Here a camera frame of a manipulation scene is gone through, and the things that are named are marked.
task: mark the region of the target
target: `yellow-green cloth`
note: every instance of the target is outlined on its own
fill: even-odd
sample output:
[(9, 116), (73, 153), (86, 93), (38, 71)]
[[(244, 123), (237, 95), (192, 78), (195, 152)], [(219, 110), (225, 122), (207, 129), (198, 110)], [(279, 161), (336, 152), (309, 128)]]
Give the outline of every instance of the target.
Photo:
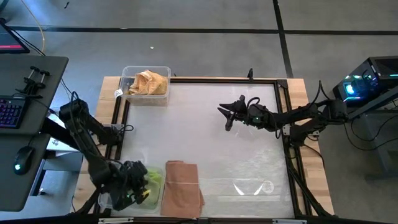
[(160, 186), (162, 185), (163, 177), (156, 170), (148, 169), (145, 179), (148, 180), (148, 184), (145, 188), (150, 190), (150, 193), (143, 203), (139, 205), (139, 208), (155, 209), (159, 200)]

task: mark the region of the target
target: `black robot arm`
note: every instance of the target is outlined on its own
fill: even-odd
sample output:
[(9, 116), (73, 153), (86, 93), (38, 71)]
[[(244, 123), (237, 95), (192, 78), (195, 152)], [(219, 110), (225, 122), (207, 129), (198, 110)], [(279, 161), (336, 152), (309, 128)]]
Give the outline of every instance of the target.
[[(347, 120), (347, 109), (341, 100), (325, 100), (309, 103), (285, 113), (273, 113), (266, 106), (259, 104), (260, 99), (254, 97), (245, 103), (245, 97), (230, 104), (220, 104), (218, 110), (226, 117), (225, 130), (230, 131), (233, 121), (241, 121), (257, 129), (277, 131), (283, 127), (290, 135), (290, 142), (295, 146), (303, 146), (305, 138), (315, 131), (323, 131), (329, 124), (343, 124)], [(311, 118), (303, 125), (292, 124)]]
[(88, 162), (88, 173), (96, 191), (78, 213), (86, 213), (96, 202), (99, 193), (109, 193), (115, 210), (122, 210), (133, 203), (142, 203), (148, 196), (145, 188), (147, 181), (144, 175), (147, 169), (140, 162), (126, 161), (116, 167), (114, 163), (103, 157), (98, 150), (91, 134), (98, 137), (101, 144), (115, 145), (121, 141), (121, 132), (114, 127), (104, 127), (95, 120), (88, 111), (86, 102), (80, 99), (61, 106), (60, 119), (70, 131), (78, 150)]

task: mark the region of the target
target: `computer mouse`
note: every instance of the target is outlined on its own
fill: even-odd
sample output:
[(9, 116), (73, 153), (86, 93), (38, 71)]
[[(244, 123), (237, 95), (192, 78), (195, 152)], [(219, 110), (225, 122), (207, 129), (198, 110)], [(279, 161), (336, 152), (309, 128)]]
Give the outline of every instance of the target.
[(17, 175), (24, 175), (29, 171), (34, 151), (35, 148), (25, 146), (17, 152), (14, 161), (14, 172)]

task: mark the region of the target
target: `monitor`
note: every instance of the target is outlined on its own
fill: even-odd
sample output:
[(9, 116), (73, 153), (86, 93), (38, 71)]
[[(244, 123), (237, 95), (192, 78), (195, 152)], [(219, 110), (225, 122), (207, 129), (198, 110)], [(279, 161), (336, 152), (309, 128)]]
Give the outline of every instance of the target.
[(0, 22), (0, 54), (29, 53), (30, 50), (16, 37), (11, 30)]

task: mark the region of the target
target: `folded paper bag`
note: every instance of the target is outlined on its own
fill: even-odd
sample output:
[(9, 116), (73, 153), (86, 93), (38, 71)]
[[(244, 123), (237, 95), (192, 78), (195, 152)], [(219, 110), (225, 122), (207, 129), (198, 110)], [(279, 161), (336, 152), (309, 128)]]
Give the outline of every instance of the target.
[(145, 70), (136, 74), (130, 86), (131, 95), (164, 95), (167, 91), (167, 78), (158, 73)]
[(204, 204), (197, 165), (168, 161), (160, 214), (177, 218), (198, 218)]

